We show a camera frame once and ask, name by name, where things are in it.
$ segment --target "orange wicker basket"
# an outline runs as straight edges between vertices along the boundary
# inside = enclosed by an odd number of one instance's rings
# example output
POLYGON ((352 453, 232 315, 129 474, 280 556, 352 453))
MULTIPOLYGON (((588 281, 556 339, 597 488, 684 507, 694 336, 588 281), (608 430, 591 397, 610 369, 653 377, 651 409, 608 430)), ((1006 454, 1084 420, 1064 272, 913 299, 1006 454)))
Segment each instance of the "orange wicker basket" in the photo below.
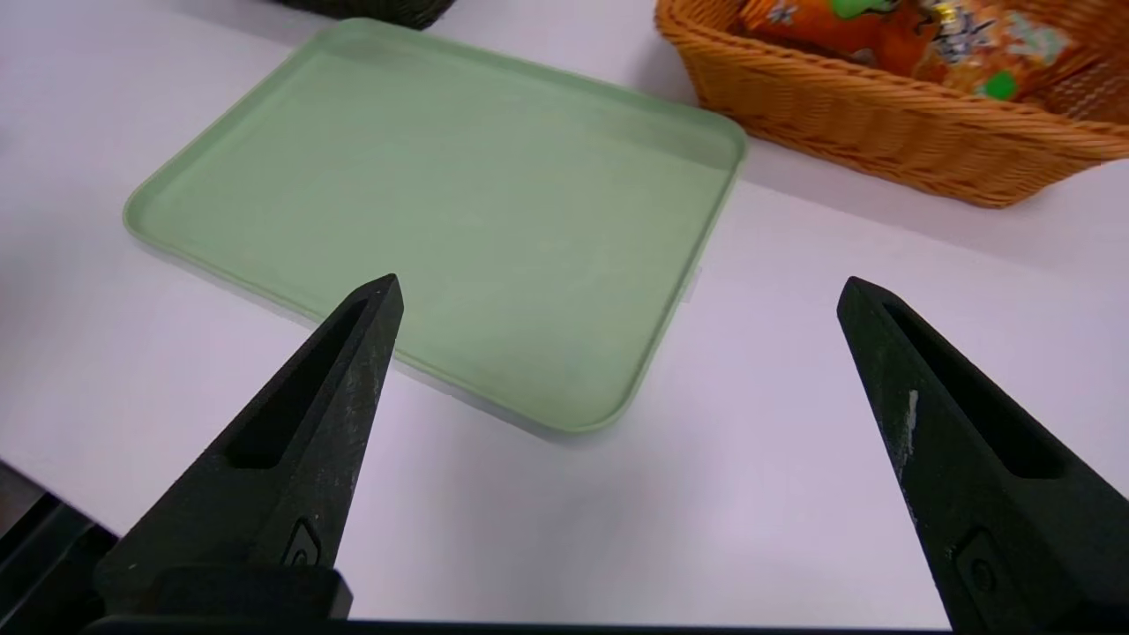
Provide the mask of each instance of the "orange wicker basket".
POLYGON ((1129 158, 1129 0, 1015 0, 1101 61, 996 102, 735 35, 742 0, 658 0, 658 29, 701 106, 750 134, 970 203, 1003 208, 1129 158))

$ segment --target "snack package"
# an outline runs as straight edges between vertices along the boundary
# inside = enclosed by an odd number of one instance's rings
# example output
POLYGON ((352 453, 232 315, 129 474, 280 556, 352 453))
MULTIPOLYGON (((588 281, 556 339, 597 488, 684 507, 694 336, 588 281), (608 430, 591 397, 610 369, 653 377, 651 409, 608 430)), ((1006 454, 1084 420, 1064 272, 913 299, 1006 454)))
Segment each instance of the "snack package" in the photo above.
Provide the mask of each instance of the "snack package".
POLYGON ((1067 33, 1001 0, 750 0, 741 20, 769 41, 996 99, 1019 99, 1093 61, 1067 33))
POLYGON ((912 77, 996 99, 1017 99, 1084 63, 1070 36, 999 0, 921 0, 939 25, 912 77))
POLYGON ((770 42, 813 45, 909 76, 939 29, 922 16, 916 0, 750 0, 739 19, 770 42))

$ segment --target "white table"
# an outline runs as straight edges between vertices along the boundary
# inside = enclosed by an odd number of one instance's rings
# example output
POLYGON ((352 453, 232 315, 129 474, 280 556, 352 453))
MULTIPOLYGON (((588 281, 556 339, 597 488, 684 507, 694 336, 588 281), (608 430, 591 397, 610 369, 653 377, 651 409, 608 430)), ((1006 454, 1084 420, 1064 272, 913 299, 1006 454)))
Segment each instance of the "white table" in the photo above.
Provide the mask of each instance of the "white table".
MULTIPOLYGON (((651 0, 460 0, 434 33, 691 101, 651 0)), ((0 460, 124 532, 310 324, 130 238, 130 192, 324 20, 0 7, 0 460)), ((338 566, 353 617, 944 626, 839 331, 901 294, 1129 492, 1129 164, 989 212, 753 141, 612 429, 552 443, 390 373, 338 566)))

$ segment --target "dark basket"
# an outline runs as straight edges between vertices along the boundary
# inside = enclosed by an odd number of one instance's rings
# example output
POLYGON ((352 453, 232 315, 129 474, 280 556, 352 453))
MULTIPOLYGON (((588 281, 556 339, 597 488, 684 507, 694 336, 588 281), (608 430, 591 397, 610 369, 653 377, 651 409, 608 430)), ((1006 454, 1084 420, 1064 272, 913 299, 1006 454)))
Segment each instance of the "dark basket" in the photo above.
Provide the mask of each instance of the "dark basket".
POLYGON ((374 18, 425 29, 439 19, 455 0, 274 0, 287 7, 331 18, 374 18))

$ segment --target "green tray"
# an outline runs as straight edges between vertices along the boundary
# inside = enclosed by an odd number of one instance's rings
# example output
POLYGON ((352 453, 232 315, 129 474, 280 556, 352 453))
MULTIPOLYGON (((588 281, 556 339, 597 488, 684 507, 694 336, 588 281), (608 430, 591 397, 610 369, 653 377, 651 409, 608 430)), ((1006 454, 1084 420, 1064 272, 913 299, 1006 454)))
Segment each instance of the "green tray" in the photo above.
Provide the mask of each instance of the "green tray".
POLYGON ((583 432, 638 389, 744 153, 719 115, 353 19, 154 174, 124 219, 315 320, 397 273, 401 360, 583 432))

